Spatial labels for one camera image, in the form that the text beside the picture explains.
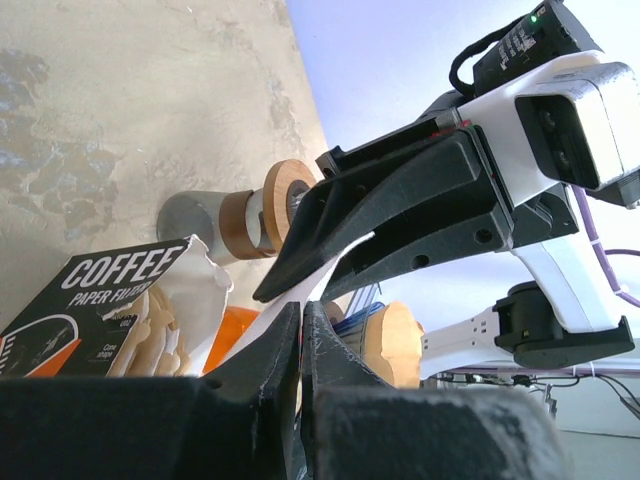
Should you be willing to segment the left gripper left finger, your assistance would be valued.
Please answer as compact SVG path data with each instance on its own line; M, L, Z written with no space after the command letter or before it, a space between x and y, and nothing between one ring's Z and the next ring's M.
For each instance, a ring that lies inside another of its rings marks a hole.
M1 384L5 479L290 479L298 303L203 377Z

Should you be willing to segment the coffee filter box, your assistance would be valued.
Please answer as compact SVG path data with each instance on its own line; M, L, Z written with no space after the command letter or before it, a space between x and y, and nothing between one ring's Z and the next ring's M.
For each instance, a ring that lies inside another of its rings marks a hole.
M1 333L1 376L200 376L233 282L195 235L72 257Z

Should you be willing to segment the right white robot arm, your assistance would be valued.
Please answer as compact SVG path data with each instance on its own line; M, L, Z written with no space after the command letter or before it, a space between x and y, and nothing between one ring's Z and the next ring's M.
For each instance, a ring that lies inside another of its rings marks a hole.
M512 359L554 370L630 351L587 201L639 198L639 91L561 1L465 48L473 80L414 122L318 160L279 256L254 299L321 269L327 298L415 270L507 251L529 270L493 307L428 333L426 376Z

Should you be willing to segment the wooden ring stand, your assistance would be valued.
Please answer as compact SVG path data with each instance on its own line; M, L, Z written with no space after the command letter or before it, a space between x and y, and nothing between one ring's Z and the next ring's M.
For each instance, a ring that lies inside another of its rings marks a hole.
M276 253L282 249L302 198L315 184L313 173L300 160L278 162L268 171L263 186L263 216Z

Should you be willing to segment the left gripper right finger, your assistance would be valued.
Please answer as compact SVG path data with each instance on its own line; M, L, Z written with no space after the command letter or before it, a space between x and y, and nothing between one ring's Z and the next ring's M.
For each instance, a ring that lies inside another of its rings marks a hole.
M315 479L570 479L541 406L506 388L397 389L335 334L302 320L301 440Z

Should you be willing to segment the blue ribbed coffee dripper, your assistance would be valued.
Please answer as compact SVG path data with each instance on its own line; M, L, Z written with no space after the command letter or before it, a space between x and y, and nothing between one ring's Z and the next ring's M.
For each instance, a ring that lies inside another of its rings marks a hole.
M358 356L363 357L368 319L384 307L382 302L376 301L346 317L336 302L328 302L325 311L336 335Z

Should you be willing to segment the brown paper coffee filter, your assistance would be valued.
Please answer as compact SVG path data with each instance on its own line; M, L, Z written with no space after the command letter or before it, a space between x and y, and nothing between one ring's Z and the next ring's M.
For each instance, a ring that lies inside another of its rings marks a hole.
M423 335L410 309L394 301L367 320L363 360L391 386L418 388Z

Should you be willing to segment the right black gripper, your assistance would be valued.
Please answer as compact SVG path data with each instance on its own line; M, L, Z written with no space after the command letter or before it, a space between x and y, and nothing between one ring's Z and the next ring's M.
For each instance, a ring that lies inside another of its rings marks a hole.
M488 129L456 109L427 113L360 147L328 153L325 180L304 197L253 297L267 303L340 254L324 300L427 267L574 238L566 190L517 202Z

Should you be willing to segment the white paper coffee filter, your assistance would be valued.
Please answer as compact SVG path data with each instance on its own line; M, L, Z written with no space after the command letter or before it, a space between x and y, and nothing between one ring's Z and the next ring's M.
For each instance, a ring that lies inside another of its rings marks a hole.
M293 306L294 311L298 314L298 326L294 329L295 339L300 343L300 335L302 328L302 313L304 307L309 301L319 301L322 294L327 288L329 279L334 273L338 262L351 252L356 246L366 242L374 237L374 233L370 232L349 244L340 254L329 260L321 268L316 270L312 275L304 279L295 287L289 289L285 293L273 300L253 321L240 339L234 344L231 350L226 354L224 360L227 361L238 352L247 352L251 343L258 340L268 328L275 322L277 315L287 305Z

